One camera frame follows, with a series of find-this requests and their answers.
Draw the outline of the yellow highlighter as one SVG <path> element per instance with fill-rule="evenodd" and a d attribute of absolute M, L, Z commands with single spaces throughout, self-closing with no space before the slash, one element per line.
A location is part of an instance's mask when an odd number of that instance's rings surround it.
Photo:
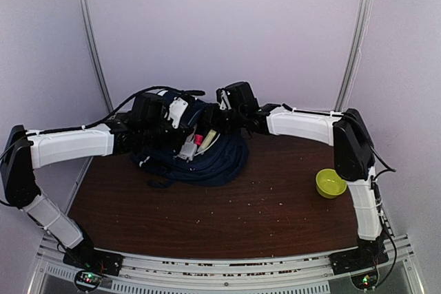
<path fill-rule="evenodd" d="M 215 139 L 216 135 L 217 135 L 217 132 L 215 130 L 211 129 L 207 133 L 206 137 L 204 138 L 204 140 L 201 144 L 201 148 L 206 149 L 211 144 L 211 142 Z"/>

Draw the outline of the pink black highlighter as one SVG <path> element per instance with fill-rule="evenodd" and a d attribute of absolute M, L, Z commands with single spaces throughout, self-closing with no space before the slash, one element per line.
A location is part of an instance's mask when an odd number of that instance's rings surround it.
<path fill-rule="evenodd" d="M 194 135 L 194 144 L 197 146 L 201 146 L 203 143 L 204 137 L 200 134 Z"/>

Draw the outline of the navy blue student backpack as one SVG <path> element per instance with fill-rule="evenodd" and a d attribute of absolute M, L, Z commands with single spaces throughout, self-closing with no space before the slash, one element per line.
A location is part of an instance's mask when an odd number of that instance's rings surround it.
<path fill-rule="evenodd" d="M 148 146 L 148 130 L 162 123 L 170 123 L 167 120 L 169 106 L 178 97 L 189 104 L 179 125 L 193 127 L 193 133 L 177 153 L 170 148 Z M 139 130 L 142 141 L 134 148 L 130 158 L 142 170 L 162 178 L 160 181 L 150 181 L 151 187 L 168 188 L 175 182 L 220 187 L 231 182 L 244 169 L 249 150 L 239 129 L 228 134 L 217 132 L 206 149 L 194 144 L 195 134 L 205 138 L 211 130 L 203 124 L 203 111 L 208 106 L 214 105 L 187 93 L 170 90 L 143 92 L 135 97 L 129 112 L 130 123 Z"/>

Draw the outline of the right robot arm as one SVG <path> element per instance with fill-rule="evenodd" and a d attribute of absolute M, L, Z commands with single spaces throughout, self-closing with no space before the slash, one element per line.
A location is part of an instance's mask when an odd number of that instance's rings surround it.
<path fill-rule="evenodd" d="M 358 248 L 353 261 L 368 267 L 380 255 L 385 234 L 375 163 L 379 160 L 365 123 L 356 109 L 345 112 L 301 110 L 286 104 L 259 105 L 251 85 L 237 82 L 216 92 L 203 121 L 218 132 L 249 132 L 293 136 L 334 149 L 334 169 L 348 185 L 358 223 Z"/>

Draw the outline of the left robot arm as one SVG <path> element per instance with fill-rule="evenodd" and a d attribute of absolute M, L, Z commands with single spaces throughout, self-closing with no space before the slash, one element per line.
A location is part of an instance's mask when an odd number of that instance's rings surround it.
<path fill-rule="evenodd" d="M 132 95 L 128 113 L 112 112 L 89 125 L 43 131 L 14 126 L 1 155 L 6 205 L 25 211 L 84 269 L 93 269 L 99 263 L 93 242 L 37 185 L 34 170 L 67 160 L 135 153 L 144 147 L 184 141 L 190 128 L 183 117 L 193 95 L 155 87 Z"/>

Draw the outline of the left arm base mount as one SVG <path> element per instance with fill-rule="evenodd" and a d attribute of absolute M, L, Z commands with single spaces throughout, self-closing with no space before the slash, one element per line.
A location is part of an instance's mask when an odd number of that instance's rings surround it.
<path fill-rule="evenodd" d="M 79 270 L 74 274 L 74 285 L 83 293 L 97 290 L 110 281 L 110 276 L 118 276 L 123 264 L 123 256 L 118 253 L 95 251 L 89 262 L 82 262 L 73 253 L 64 253 L 63 263 Z"/>

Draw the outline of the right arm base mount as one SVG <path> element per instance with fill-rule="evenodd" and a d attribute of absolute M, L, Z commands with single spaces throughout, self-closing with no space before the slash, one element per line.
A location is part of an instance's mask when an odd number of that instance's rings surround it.
<path fill-rule="evenodd" d="M 352 285 L 361 291 L 370 291 L 380 283 L 380 264 L 388 262 L 387 253 L 374 255 L 370 251 L 351 249 L 329 256 L 334 275 L 350 274 Z"/>

